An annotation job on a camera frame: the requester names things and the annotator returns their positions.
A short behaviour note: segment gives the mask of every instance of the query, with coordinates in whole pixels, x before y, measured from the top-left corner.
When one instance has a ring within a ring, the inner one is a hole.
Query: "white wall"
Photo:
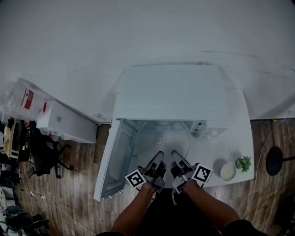
[[[124,68],[206,62],[243,88],[251,119],[273,118],[295,103],[294,39],[289,0],[4,0],[0,80],[109,120]]]

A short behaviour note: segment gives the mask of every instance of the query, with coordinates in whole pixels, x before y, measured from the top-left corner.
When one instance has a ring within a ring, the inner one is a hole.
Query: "person's arm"
[[[187,181],[183,191],[219,230],[240,219],[233,208],[209,195],[194,180]]]
[[[135,199],[116,219],[112,232],[133,236],[142,222],[155,191],[156,189],[151,184],[144,183]]]

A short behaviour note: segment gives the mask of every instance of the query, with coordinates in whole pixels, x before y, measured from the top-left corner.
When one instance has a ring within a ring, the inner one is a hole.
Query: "white box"
[[[213,139],[230,127],[228,120],[206,120],[199,121],[195,127],[195,134],[198,138]]]
[[[97,125],[55,100],[47,102],[36,127],[57,136],[72,136],[71,140],[76,142],[96,143]]]

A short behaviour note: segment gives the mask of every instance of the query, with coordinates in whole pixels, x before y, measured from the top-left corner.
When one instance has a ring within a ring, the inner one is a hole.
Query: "plastic bag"
[[[10,81],[0,95],[3,112],[18,119],[37,120],[43,115],[47,99],[20,81]]]

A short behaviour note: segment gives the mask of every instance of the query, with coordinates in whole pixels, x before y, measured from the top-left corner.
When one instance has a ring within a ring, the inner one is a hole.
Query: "red label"
[[[26,96],[27,96],[27,100],[26,100],[26,103],[24,105],[24,108],[29,110],[30,107],[31,107],[32,101],[33,101],[34,93],[31,90],[29,90],[29,93],[26,94]]]

